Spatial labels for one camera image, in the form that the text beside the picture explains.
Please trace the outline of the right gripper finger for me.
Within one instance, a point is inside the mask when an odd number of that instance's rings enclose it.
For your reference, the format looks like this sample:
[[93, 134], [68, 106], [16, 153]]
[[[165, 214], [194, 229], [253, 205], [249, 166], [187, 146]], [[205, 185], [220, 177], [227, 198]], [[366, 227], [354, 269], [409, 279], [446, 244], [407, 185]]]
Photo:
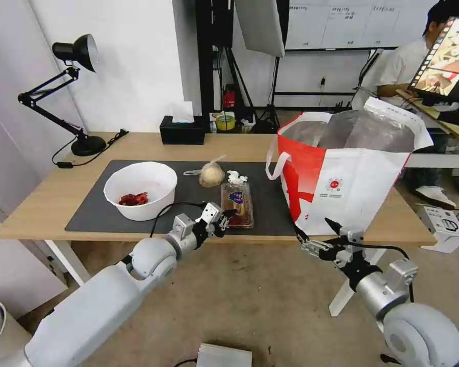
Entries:
[[295, 227], [296, 238], [300, 242], [301, 249], [314, 257], [335, 257], [334, 245], [332, 240], [310, 239], [298, 227]]
[[333, 245], [362, 245], [364, 243], [363, 230], [352, 227], [344, 227], [329, 218], [325, 218], [325, 222], [337, 235], [336, 238], [327, 240], [327, 243]]

